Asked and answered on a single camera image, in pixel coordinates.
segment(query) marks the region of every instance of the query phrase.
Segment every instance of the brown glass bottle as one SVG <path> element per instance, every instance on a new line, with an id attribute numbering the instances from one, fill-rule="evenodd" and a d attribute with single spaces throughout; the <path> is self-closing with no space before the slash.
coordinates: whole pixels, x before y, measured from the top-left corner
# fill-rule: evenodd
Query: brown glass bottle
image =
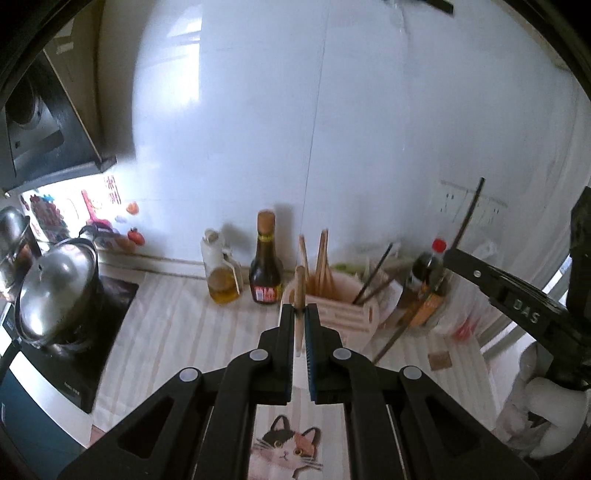
<path id="1" fill-rule="evenodd" d="M 275 213 L 262 210 L 256 218 L 258 240 L 256 256 L 248 275 L 252 299 L 270 305 L 281 300 L 280 263 L 275 256 Z"/>

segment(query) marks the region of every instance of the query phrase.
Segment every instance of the tile grout line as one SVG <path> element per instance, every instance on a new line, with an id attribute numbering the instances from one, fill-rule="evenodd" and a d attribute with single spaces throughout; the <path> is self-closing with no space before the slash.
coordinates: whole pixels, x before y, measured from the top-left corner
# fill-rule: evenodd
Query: tile grout line
<path id="1" fill-rule="evenodd" d="M 300 231 L 298 234 L 301 235 L 302 227 L 304 226 L 304 212 L 306 211 L 306 197 L 308 195 L 308 181 L 310 179 L 310 164 L 312 163 L 312 149 L 314 148 L 314 134 L 316 132 L 316 117 L 318 116 L 318 102 L 320 99 L 320 86 L 322 85 L 322 69 L 324 66 L 324 52 L 326 51 L 326 37 L 329 29 L 329 16 L 330 16 L 330 4 L 328 1 L 328 8 L 326 9 L 326 20 L 324 22 L 324 39 L 322 41 L 322 55 L 320 57 L 320 74 L 318 76 L 318 91 L 316 92 L 316 107 L 314 109 L 314 121 L 312 123 L 312 138 L 310 139 L 310 154 L 308 155 L 308 170 L 306 172 L 306 186 L 304 188 L 304 202 L 301 207 L 301 221 Z"/>

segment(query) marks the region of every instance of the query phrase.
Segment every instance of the cooking pot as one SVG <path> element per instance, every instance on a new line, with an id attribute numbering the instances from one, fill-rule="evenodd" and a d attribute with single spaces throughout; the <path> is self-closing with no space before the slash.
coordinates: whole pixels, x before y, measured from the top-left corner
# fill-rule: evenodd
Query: cooking pot
<path id="1" fill-rule="evenodd" d="M 0 382 L 21 342 L 57 354 L 88 348 L 92 338 L 85 335 L 85 312 L 98 295 L 98 253 L 91 240 L 64 240 L 36 259 L 15 304 L 18 336 L 0 359 Z"/>
<path id="2" fill-rule="evenodd" d="M 16 302 L 25 275 L 40 256 L 29 217 L 14 207 L 0 210 L 0 293 L 7 301 Z"/>

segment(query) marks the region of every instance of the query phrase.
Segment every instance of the red bottle cap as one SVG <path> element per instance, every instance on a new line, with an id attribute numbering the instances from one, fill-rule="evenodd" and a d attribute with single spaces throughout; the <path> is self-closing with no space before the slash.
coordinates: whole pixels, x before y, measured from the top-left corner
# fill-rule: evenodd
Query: red bottle cap
<path id="1" fill-rule="evenodd" d="M 431 248 L 433 249 L 434 252 L 437 252 L 438 254 L 442 254 L 445 251 L 445 249 L 447 248 L 447 243 L 445 243 L 445 240 L 443 240 L 441 238 L 436 238 L 433 241 Z"/>

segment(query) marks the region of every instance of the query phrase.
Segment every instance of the kitchen cabinet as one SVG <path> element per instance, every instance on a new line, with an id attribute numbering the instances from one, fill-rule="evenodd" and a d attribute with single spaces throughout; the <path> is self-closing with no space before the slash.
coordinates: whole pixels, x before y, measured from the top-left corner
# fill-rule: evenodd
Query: kitchen cabinet
<path id="1" fill-rule="evenodd" d="M 82 446 L 64 432 L 8 372 L 0 385 L 2 427 L 40 480 L 54 480 L 82 453 Z"/>

